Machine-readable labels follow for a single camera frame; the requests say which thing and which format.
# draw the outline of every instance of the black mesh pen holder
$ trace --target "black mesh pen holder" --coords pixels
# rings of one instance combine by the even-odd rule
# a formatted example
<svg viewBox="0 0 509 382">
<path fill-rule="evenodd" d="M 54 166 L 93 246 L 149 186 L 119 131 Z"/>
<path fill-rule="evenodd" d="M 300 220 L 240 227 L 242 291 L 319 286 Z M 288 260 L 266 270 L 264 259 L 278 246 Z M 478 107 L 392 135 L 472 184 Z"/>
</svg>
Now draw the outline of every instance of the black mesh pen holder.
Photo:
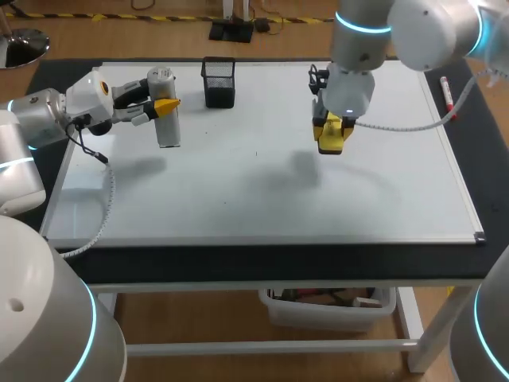
<svg viewBox="0 0 509 382">
<path fill-rule="evenodd" d="M 231 109 L 235 104 L 235 58 L 205 57 L 201 76 L 207 107 Z"/>
</svg>

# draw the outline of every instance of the black stand base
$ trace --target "black stand base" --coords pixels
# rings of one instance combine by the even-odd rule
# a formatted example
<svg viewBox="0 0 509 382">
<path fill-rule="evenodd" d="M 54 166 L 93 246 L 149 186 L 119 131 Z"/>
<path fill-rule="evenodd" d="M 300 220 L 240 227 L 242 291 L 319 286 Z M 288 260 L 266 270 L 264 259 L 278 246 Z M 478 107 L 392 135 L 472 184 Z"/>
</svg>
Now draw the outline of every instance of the black stand base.
<svg viewBox="0 0 509 382">
<path fill-rule="evenodd" d="M 231 41 L 231 42 L 251 42 L 253 35 L 253 23 L 242 19 L 218 20 L 212 22 L 209 40 Z"/>
</svg>

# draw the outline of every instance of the white cable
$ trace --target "white cable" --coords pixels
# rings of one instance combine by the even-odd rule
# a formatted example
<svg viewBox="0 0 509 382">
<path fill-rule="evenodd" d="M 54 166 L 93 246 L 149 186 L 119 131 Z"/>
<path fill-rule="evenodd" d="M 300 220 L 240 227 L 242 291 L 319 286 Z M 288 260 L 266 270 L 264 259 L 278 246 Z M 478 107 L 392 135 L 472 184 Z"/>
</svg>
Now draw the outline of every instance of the white cable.
<svg viewBox="0 0 509 382">
<path fill-rule="evenodd" d="M 444 118 L 442 118 L 440 121 L 437 121 L 435 123 L 431 123 L 431 124 L 425 125 L 425 126 L 417 126 L 417 127 L 389 127 L 389 126 L 373 125 L 370 123 L 357 122 L 356 126 L 367 127 L 369 129 L 375 129 L 375 130 L 396 131 L 396 132 L 402 132 L 402 133 L 411 133 L 411 132 L 415 132 L 415 131 L 424 131 L 424 130 L 434 129 L 435 127 L 439 127 L 439 126 L 443 125 L 444 123 L 447 123 L 453 117 L 453 115 L 455 115 L 457 113 L 457 111 L 461 109 L 464 102 L 467 100 L 467 97 L 470 94 L 470 91 L 472 90 L 473 86 L 476 84 L 477 79 L 479 77 L 486 76 L 486 75 L 496 75 L 496 76 L 500 76 L 504 79 L 507 79 L 507 74 L 502 73 L 498 70 L 493 70 L 493 69 L 485 69 L 482 72 L 476 73 L 464 86 L 463 91 L 460 94 L 460 98 L 457 100 L 453 109 L 449 113 L 447 113 Z"/>
<path fill-rule="evenodd" d="M 113 202 L 115 201 L 115 191 L 117 189 L 116 181 L 115 181 L 115 173 L 113 172 L 113 169 L 111 168 L 110 163 L 106 164 L 106 168 L 108 169 L 108 174 L 110 178 L 110 196 L 108 197 L 108 204 L 106 207 L 106 213 L 104 214 L 103 222 L 101 224 L 101 227 L 99 228 L 99 231 L 95 235 L 95 237 L 90 240 L 87 244 L 85 244 L 83 247 L 75 249 L 74 251 L 61 253 L 62 257 L 64 259 L 68 259 L 70 257 L 80 255 L 83 252 L 87 251 L 88 249 L 92 248 L 95 243 L 98 242 L 99 238 L 104 232 L 104 229 L 107 226 L 107 223 L 111 216 L 111 210 L 113 208 Z"/>
</svg>

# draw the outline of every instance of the plastic storage bin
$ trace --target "plastic storage bin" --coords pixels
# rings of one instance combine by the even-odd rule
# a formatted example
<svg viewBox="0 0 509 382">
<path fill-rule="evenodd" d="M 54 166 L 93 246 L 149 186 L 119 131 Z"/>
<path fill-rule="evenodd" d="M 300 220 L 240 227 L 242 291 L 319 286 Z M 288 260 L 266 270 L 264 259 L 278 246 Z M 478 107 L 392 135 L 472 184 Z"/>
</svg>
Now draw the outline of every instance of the plastic storage bin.
<svg viewBox="0 0 509 382">
<path fill-rule="evenodd" d="M 294 326 L 306 329 L 328 329 L 344 332 L 367 332 L 380 318 L 390 316 L 396 308 L 396 289 L 376 288 L 373 298 L 382 303 L 381 308 L 354 308 L 348 306 L 325 306 L 274 300 L 268 290 L 258 292 L 260 300 L 269 310 L 274 325 Z"/>
<path fill-rule="evenodd" d="M 231 109 L 235 104 L 235 58 L 205 57 L 201 76 L 207 107 Z"/>
</svg>

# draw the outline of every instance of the white plastic box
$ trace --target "white plastic box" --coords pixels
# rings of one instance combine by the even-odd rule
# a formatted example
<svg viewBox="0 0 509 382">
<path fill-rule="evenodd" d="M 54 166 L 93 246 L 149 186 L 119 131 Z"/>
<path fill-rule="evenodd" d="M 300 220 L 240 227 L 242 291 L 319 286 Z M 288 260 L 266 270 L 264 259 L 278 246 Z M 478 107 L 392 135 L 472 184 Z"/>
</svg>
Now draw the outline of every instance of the white plastic box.
<svg viewBox="0 0 509 382">
<path fill-rule="evenodd" d="M 274 325 L 294 326 L 307 329 L 328 329 L 344 332 L 366 332 L 380 318 L 390 316 L 396 308 L 395 288 L 376 288 L 373 298 L 382 303 L 381 308 L 355 308 L 325 306 L 274 300 L 269 290 L 258 292 L 260 300 L 269 310 Z"/>
</svg>

